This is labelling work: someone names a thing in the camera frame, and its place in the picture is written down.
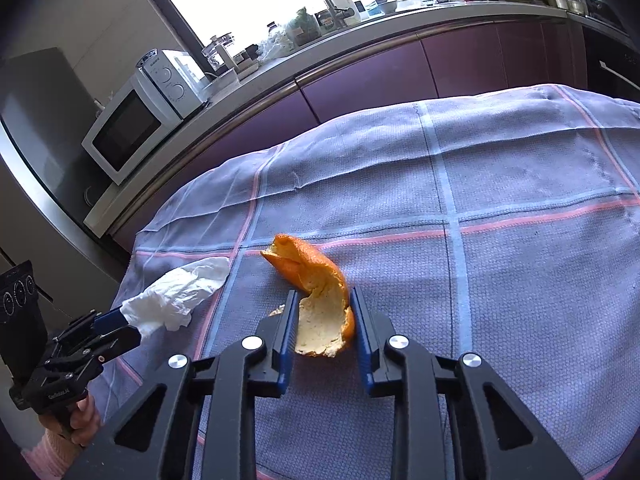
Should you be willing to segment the person's left hand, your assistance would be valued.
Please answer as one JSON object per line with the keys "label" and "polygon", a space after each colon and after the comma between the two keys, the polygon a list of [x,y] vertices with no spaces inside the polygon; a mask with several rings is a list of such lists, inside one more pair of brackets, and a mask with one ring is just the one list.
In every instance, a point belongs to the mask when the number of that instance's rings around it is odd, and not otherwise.
{"label": "person's left hand", "polygon": [[55,434],[67,434],[67,439],[73,444],[87,446],[102,426],[101,415],[96,408],[96,400],[91,394],[78,401],[68,411],[70,413],[70,430],[64,430],[60,422],[50,414],[39,415],[40,424]]}

